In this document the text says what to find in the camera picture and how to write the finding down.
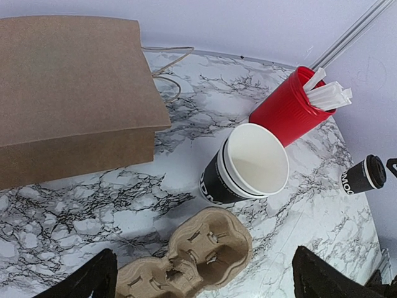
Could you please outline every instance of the red plastic cup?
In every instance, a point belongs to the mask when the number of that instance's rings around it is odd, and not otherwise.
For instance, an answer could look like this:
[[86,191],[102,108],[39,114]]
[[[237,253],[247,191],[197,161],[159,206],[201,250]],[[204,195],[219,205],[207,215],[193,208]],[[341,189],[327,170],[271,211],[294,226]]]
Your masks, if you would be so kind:
[[[303,85],[313,75],[313,70],[299,66],[251,113],[249,122],[270,130],[286,147],[335,114],[336,109],[323,111],[310,104]],[[324,85],[320,81],[315,88]]]

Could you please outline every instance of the marble table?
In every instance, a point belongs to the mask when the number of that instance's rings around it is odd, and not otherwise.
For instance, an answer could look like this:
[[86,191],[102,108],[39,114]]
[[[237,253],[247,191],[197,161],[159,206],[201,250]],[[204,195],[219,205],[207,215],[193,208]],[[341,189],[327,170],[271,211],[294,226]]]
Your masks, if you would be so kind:
[[[179,55],[148,53],[152,69]],[[32,297],[104,248],[119,266],[162,256],[172,232],[210,205],[198,181],[221,142],[291,70],[273,63],[191,55],[167,73],[183,88],[168,105],[153,163],[0,192],[0,297]],[[175,87],[158,83],[164,98]],[[352,164],[333,119],[287,147],[290,178],[275,196],[226,208],[253,237],[254,256],[226,287],[199,297],[294,297],[291,261],[305,245],[364,283],[380,247],[364,194],[337,177]]]

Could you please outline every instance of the metal strip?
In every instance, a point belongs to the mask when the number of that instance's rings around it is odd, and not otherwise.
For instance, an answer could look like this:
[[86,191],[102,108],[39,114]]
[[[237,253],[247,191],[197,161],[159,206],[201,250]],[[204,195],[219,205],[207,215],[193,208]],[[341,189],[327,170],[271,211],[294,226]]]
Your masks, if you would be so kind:
[[366,33],[374,24],[374,20],[385,12],[394,2],[395,0],[378,0],[345,33],[343,33],[343,35],[310,66],[310,68],[316,71],[319,67],[327,67],[353,45],[359,37]]

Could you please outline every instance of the small black coffee cup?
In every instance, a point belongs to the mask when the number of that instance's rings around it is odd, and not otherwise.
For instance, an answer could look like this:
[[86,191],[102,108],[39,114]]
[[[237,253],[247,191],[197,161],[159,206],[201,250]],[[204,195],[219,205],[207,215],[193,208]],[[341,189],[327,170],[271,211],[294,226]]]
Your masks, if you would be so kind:
[[340,182],[343,190],[350,195],[381,189],[386,182],[385,167],[379,157],[368,155],[366,159],[344,172]]

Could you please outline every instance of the marble countertop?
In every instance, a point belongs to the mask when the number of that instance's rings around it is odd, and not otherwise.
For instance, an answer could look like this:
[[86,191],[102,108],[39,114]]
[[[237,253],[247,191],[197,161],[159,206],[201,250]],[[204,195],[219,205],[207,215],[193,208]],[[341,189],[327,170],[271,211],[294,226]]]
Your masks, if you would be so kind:
[[[152,69],[177,56],[147,54]],[[164,255],[178,225],[210,205],[199,194],[199,177],[221,142],[290,72],[191,55],[168,71],[183,93],[168,105],[172,127],[157,134],[153,163],[0,192],[0,297],[32,297],[104,248],[117,254],[119,266]],[[165,98],[176,92],[167,83],[158,88]],[[227,207],[253,237],[253,260],[226,287],[199,297],[294,297],[298,245],[361,283],[380,260],[365,195],[338,188],[352,160],[335,121],[287,153],[290,179],[281,193]]]

